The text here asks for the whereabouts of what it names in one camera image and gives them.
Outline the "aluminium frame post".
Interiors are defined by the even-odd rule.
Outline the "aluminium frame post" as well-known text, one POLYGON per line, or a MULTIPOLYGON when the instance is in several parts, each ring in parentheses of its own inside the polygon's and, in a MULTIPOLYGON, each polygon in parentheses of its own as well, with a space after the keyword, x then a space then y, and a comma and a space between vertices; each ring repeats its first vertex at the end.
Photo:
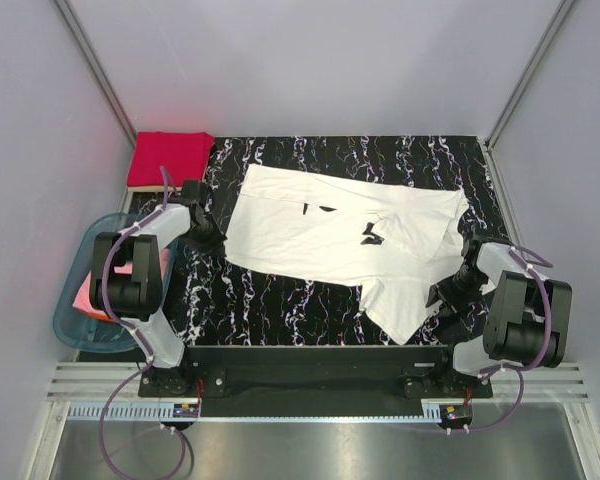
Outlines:
POLYGON ((90 71, 95 83, 102 93, 111 113, 113 114, 117 124, 121 128, 124 136, 128 142, 132 145, 136 145, 137 132, 134 128, 128 114, 123 107, 119 96, 115 92, 115 89, 105 72, 104 67, 89 36, 79 19, 77 12, 75 11, 72 2, 67 0, 53 0, 55 8, 58 10, 62 21, 69 31, 70 36, 75 42, 80 55, 84 59, 88 70, 90 71))
POLYGON ((527 61, 515 87, 510 94, 501 113, 499 114, 495 125, 484 143, 488 150, 495 148, 501 138, 505 128, 521 103, 526 91, 530 87, 538 69, 549 55, 550 49, 556 42, 559 34, 568 23, 576 7, 580 4, 578 0, 561 0, 544 29, 538 43, 536 44, 529 60, 527 61))

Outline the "folded beige t shirt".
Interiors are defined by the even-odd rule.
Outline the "folded beige t shirt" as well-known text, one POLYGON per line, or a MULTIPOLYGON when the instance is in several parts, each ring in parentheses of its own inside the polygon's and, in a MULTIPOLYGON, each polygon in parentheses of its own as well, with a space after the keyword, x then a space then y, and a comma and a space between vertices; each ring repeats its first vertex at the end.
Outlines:
MULTIPOLYGON (((203 186, 200 181, 187 181, 182 186, 168 187, 170 193, 177 193, 178 195, 190 195, 196 191, 199 191, 203 186)), ((159 193, 164 191, 163 185, 150 185, 150 186, 128 186, 127 190, 133 193, 159 193)))

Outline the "teal plastic basket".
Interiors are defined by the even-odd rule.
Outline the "teal plastic basket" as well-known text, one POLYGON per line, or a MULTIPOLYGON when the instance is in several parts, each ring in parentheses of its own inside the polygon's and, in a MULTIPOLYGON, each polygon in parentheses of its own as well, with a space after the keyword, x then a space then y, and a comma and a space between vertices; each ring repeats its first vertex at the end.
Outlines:
MULTIPOLYGON (((122 325, 88 317, 72 304, 85 277, 91 273, 95 237, 102 232, 125 229, 141 218, 143 217, 122 213, 109 214, 86 231, 53 317, 54 332, 64 344, 92 353, 119 353, 139 346, 122 325)), ((167 288, 171 267, 172 264, 166 277, 167 288)))

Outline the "right aluminium frame post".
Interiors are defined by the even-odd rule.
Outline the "right aluminium frame post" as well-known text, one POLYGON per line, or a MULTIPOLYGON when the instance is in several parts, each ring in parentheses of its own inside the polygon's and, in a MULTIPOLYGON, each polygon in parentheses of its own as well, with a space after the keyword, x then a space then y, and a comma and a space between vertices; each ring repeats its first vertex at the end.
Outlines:
POLYGON ((521 103, 526 91, 530 87, 538 69, 549 55, 550 49, 556 42, 559 34, 568 23, 576 7, 580 4, 578 0, 561 0, 544 29, 538 43, 536 44, 529 60, 527 61, 515 87, 510 94, 501 113, 499 114, 495 125, 484 143, 488 150, 495 148, 501 138, 505 128, 521 103))

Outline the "left aluminium frame post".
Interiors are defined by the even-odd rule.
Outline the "left aluminium frame post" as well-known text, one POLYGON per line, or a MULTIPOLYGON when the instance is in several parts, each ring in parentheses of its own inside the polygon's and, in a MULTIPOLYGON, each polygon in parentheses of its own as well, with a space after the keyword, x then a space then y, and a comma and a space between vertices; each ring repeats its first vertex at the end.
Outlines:
POLYGON ((128 114, 123 107, 119 96, 115 92, 115 89, 105 72, 104 67, 89 36, 79 19, 77 12, 75 11, 72 2, 67 0, 53 0, 55 8, 58 10, 62 21, 69 31, 70 36, 75 42, 80 55, 84 59, 88 70, 90 71, 95 83, 102 93, 111 113, 113 114, 117 124, 121 128, 124 136, 128 142, 132 145, 136 145, 137 132, 134 128, 128 114))

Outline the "pink t shirt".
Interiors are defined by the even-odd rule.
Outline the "pink t shirt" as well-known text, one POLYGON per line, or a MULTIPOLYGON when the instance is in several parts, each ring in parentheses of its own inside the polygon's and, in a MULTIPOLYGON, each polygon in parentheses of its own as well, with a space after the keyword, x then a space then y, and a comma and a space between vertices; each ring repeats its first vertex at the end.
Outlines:
MULTIPOLYGON (((165 248, 164 250, 162 250, 160 252, 159 259, 160 259, 160 270, 161 270, 163 291, 166 291, 166 288, 167 288, 166 277, 169 273, 169 268, 172 264, 171 250, 168 248, 165 248)), ((107 313, 104 310, 94 308, 91 305, 90 298, 89 298, 90 280, 91 280, 91 273, 88 273, 87 276, 85 277, 85 280, 82 282, 80 288, 78 289, 78 292, 74 298, 72 306, 79 312, 85 314, 86 316, 88 316, 90 313, 99 313, 99 314, 107 315, 107 313)))

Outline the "white t shirt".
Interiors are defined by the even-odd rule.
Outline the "white t shirt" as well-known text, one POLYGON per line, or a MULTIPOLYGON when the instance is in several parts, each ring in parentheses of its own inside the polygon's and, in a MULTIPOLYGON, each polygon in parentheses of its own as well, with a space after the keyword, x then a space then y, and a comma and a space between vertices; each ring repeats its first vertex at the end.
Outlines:
POLYGON ((429 289, 462 264, 463 191, 384 185, 252 164, 226 232, 251 271, 358 286, 359 308, 405 344, 431 315, 429 289))

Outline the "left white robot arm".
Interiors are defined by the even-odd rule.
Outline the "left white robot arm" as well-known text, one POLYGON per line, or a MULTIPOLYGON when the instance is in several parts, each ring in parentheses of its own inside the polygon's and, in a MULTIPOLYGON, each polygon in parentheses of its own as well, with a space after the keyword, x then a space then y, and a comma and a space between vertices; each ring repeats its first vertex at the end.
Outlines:
POLYGON ((129 227, 95 237, 89 284, 91 305, 122 325, 140 346, 149 366, 163 369, 161 384, 176 396, 195 386, 196 372, 183 363, 184 343, 162 310, 166 280, 161 253, 178 240, 201 254, 225 256, 225 235, 211 209, 213 193, 199 180, 186 180, 129 227))

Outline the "folded red t shirt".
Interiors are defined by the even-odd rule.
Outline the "folded red t shirt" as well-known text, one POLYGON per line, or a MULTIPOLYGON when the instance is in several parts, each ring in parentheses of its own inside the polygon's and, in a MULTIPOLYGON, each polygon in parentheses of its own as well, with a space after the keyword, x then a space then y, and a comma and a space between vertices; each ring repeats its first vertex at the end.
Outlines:
POLYGON ((127 176, 128 186, 163 185, 165 167, 173 185, 203 180, 215 138, 207 133, 141 131, 127 176))

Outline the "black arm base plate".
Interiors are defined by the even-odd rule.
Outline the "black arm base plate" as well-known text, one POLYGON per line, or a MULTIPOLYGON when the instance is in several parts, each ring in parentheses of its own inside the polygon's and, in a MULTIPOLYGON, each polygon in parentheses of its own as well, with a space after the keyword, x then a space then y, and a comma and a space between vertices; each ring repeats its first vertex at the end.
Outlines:
POLYGON ((453 371, 445 346, 197 346, 186 349, 182 366, 143 374, 139 394, 396 410, 415 400, 489 399, 493 390, 453 371))

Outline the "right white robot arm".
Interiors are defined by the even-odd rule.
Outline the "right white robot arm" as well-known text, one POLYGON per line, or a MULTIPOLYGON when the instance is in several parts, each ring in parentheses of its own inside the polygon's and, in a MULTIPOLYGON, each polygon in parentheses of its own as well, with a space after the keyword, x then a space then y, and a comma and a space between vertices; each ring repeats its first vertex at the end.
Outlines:
POLYGON ((555 368, 566 350, 573 290, 539 271, 552 264, 526 247, 475 235, 462 249, 459 270, 429 289, 428 306, 441 317, 460 315, 493 285, 482 334, 451 347, 450 362, 434 371, 446 396, 466 389, 470 376, 488 379, 501 369, 555 368))

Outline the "orange garment in basket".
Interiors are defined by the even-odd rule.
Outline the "orange garment in basket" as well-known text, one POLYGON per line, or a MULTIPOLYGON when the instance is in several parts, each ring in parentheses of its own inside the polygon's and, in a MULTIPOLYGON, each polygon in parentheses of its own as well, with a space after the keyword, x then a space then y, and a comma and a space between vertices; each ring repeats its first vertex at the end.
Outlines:
POLYGON ((91 318, 100 320, 100 321, 105 321, 105 322, 112 322, 113 320, 108 317, 106 314, 99 314, 99 313, 90 313, 88 316, 90 316, 91 318))

